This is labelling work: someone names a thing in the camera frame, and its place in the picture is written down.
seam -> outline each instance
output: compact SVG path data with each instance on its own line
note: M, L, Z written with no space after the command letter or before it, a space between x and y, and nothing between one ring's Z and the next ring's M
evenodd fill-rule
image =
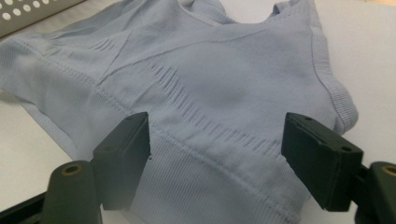
M318 81L320 82L320 84L324 87L324 89L326 90L326 92L327 93L329 93L329 96L332 98L332 107L334 108L334 110L335 110L335 112L337 113L337 116L338 116L338 118L341 120L341 122L342 122L342 125L343 125L343 127L342 127L342 133L344 133L345 131L346 131L346 124L345 124L345 121L344 121L344 119L341 117L341 115L340 115L340 112L339 112L339 109L338 109L338 107L337 107L337 105L335 104L335 101L334 101L334 96L333 96L333 92L331 91L331 90L329 90L329 88L328 88L328 86L323 82L323 79L322 79L322 76L321 76L321 74L318 72L318 69L317 69L317 64L315 63L315 60L316 60L316 53L314 52L315 50L316 50L316 47L315 47L315 45L318 43L318 37L314 34L314 31L313 31L313 27L317 27L314 23L313 23L313 18L312 18L312 10L314 10L313 9L313 6L312 6L312 2L311 2L311 0L309 0L309 13L308 13L308 15L309 15L309 30L310 30L310 32L311 32L311 54L312 54L312 65L313 65L313 68L314 68L314 71L315 71L315 74L316 74L316 76L317 76L317 78L318 78Z
M166 141L170 142L173 145L178 146L184 152L188 153L196 160L204 162L206 165L212 167L213 169L221 172L225 176L229 177L233 182L236 182L239 186L241 186L246 193L250 196L257 197L257 200L267 203L269 207L272 207L277 215L286 219L286 221L290 222L292 220L298 220L298 216L290 213L284 206L279 203L276 203L272 197L268 194L265 194L259 190L257 190L254 186L249 184L249 182L242 177L241 175L236 175L235 173L231 172L227 167L221 165L218 161L215 161L211 158L208 158L205 154L202 154L200 151L194 150L191 146L186 145L182 141L177 140L171 134L163 131L160 127L156 124L151 123L150 129L158 134L160 137L165 139Z
M222 3L221 3L219 0L215 0L215 1L217 1L217 2L220 4L220 6L223 7L223 9L224 9L224 6L222 5ZM206 3L208 3L208 4L209 4L210 6L212 6L212 7L215 7L215 8L217 8L217 9L219 9L218 6L216 6L215 4L213 4L213 2L211 2L211 1L206 2Z
M29 44L17 41L17 38L11 39L11 40L14 41L17 44L17 46L22 48L23 50L30 50L33 53L33 56L37 57L37 59L39 59L42 63L45 63L48 66L52 66L53 68L58 69L63 74L71 75L71 78L75 78L77 80L82 81L84 84L86 84L90 88L91 91L96 91L103 98L103 100L105 102L107 102L108 104L110 104L110 106L114 107L116 110L118 110L119 112L124 114L125 117L130 114L129 112L131 112L131 111L129 109L125 108L123 105L121 105L118 102L118 100L116 98L114 98L111 94L102 90L99 87L95 87L94 82L89 77L84 77L84 74L81 74L71 68L64 67L64 65L62 65L60 63L56 63L56 62L52 61L51 59L44 58L37 50L33 49ZM153 127L153 128L150 128L152 131L155 132L157 130L157 133L161 133L163 136L163 132L159 128L157 128L157 126L154 123L151 122L150 126ZM222 166L221 164L219 164L216 161L213 161L212 159L208 158L206 155L198 152L197 150L194 150L193 148L191 148L187 145L183 145L180 141L177 141L169 133L166 133L166 135L163 137L165 139L167 139L168 141L171 141L172 143L174 143L178 146L181 146L182 148L185 148L184 150L186 152L188 152L190 155L192 155L195 159L203 161L207 165L210 165L211 167L213 167L215 170L222 172L223 174L225 174L226 176L231 178L231 180L233 180L236 184L238 184L241 187L244 187L244 189L250 195L252 195L252 196L261 195L261 197L262 197L261 200L264 202L270 203L271 207L273 207L273 209L276 211L276 213L279 216L285 218L286 221L291 222L292 220L299 219L298 216L291 214L281 204L275 203L274 200L270 196L257 191L253 186L251 186L240 175L230 172L226 167Z
M32 113L31 113L31 112L35 113L35 111L32 111L32 108L33 108L33 109L37 109L37 111L38 111L40 114L42 114L42 116L45 117L45 119L49 119L49 120L52 121L52 119L51 119L47 114L43 113L37 106L35 106L35 104L33 104L33 103L31 103L31 102L29 102L29 101L27 101L27 100L25 100L25 99L19 98L19 97L18 97L18 100L21 102L21 105L22 105L23 108L28 112L28 114L29 114L32 118L35 118L35 120L36 120L36 118L37 118L38 116L35 116L35 114L32 114ZM42 125L42 124L39 123L39 120L36 120L36 121L37 121L38 125L39 125L42 129L44 129L44 130L47 131L48 125ZM67 137L67 138L70 140L71 144L73 144L71 147L69 147L68 149L65 149L65 150L64 150L64 152L67 154L67 156L70 157L70 158L77 156L77 152L76 152L76 151L73 151L73 149L77 149L77 146L76 146L75 142L74 142L73 140L71 140L72 138L70 137L70 135L69 135L67 132L65 132L61 127L59 127L58 124L56 124L55 122L52 122L51 124L53 124L54 126L56 126L56 128L58 128L59 130L61 130L61 132L64 133L65 137Z
M158 65L152 65L152 69L155 80L160 87L162 87L167 96L166 100L180 112L184 120L191 123L194 127L199 128L202 132L215 135L217 138L221 138L225 141L233 141L252 151L263 148L265 149L262 150L264 154L273 151L273 149L279 145L279 141L277 140L269 140L249 133L242 133L213 121L200 110L200 106L198 106L185 91L184 86L177 76L176 69Z
M111 65L114 64L114 62L120 57L120 51L125 48L125 45L128 43L128 39L131 36L131 33L129 33L125 39L123 40L124 42L122 43L122 46L120 47L120 49L117 52L117 55L113 58L113 60L111 61L111 63L108 65L108 68L106 69L106 71L103 73L104 76L99 80L99 82L96 84L97 86L102 85L103 82L105 82L110 76L106 76L106 73L110 70Z
M292 14L287 15L287 16L286 16L285 18L283 18L283 19L286 20L286 19L288 19L291 15L292 15ZM238 39L243 39L243 38L249 37L249 36L251 36L251 35L257 35L257 34L259 34L259 33L266 32L267 29L268 29L268 28L264 28L264 29L259 30L259 31L256 31L256 32L252 32L252 33L249 33L249 34L246 34L246 35L240 35L240 36L233 37L233 38L230 38L230 39L223 39L223 40L200 40L200 41L197 41L197 42L185 44L185 45L183 45L183 46L177 46L177 47L174 47L174 48L172 48L172 49L165 49L165 50L163 50L163 51L161 51L161 52L147 55L147 56L145 56L144 58L141 58L141 59L136 60L136 61L134 61L134 62L129 62L129 63L125 64L125 65L121 65L119 68L117 68L116 70L112 71L112 72L111 72L110 74L108 74L107 76L108 76L108 77L111 77L111 76L113 76L115 73L117 73L118 71L120 71L121 69L124 69L125 67L128 67L128 66L133 65L133 64L136 64L136 63L141 63L141 62L143 62L143 61L146 61L146 60L149 60L149 59L152 59L152 58L155 58L155 57L162 56L162 55L164 55L164 54L173 52L173 51L178 50L178 49L184 49L184 48L187 48L187 47L190 47L190 46L193 46L193 45L199 45L199 44L202 44L202 43L227 43L227 42L230 42L230 41L235 41L235 40L238 40Z
M183 5L181 5L179 0L176 0L176 1L177 1L177 6L178 6L178 8L179 8L182 12L184 12L185 14L187 14L189 17L191 17L191 18L193 18L193 19L196 19L196 20L198 20L198 21L200 21L200 22L202 22L202 23L205 23L205 24L207 24L207 25L209 25L209 26L213 26L213 27L221 26L221 25L227 25L227 24L218 23L218 22L216 22L216 21L212 21L211 19L209 19L209 18L207 18L207 17L204 17L204 16L201 16L200 14L196 14L196 13L194 13L194 12L191 12L191 11L187 10ZM271 15L272 15L272 13L271 13L270 15L268 15L267 18L266 18L264 21L260 21L260 22L256 22L256 23L240 23L240 22L234 21L233 19L231 19L230 17L228 17L226 14L224 14L224 16L225 16L226 18L228 18L230 21L234 21L234 22L231 23L231 24L245 24L245 25L249 25L249 24L261 25L261 24L265 24L265 23L272 22L272 21L281 21L281 20L283 20L283 19L285 18L285 15L282 15L282 14L277 14L277 15L275 15L275 16L273 16L273 17L271 17Z

perforated tray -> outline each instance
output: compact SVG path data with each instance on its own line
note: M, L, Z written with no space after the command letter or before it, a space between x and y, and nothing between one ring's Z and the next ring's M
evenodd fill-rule
M0 37L85 0L0 0Z

white surface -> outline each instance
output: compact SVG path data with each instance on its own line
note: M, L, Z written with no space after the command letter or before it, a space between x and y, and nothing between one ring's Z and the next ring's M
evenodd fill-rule
M88 0L28 30L48 32L86 18L116 0ZM239 22L263 21L276 0L220 0ZM345 138L365 151L364 164L396 163L396 7L359 0L316 0L328 37L334 75L347 87L360 112ZM0 92L0 211L46 190L50 172L70 159L29 115ZM321 211L315 201L304 207L302 224L352 224L348 213ZM118 213L105 223L125 223Z

ribbed fabric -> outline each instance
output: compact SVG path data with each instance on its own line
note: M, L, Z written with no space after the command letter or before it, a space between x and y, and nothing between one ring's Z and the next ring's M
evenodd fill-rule
M313 0L239 24L218 0L134 0L0 44L0 88L74 159L148 111L153 159L133 223L298 223L308 192L280 155L287 112L338 133L358 114Z

brass screw hole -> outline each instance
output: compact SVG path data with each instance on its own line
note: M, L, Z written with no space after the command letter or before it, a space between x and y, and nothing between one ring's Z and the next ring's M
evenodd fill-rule
M82 170L81 164L71 164L62 169L62 175L76 175Z
M382 167L382 170L389 175L396 176L396 166L386 165Z

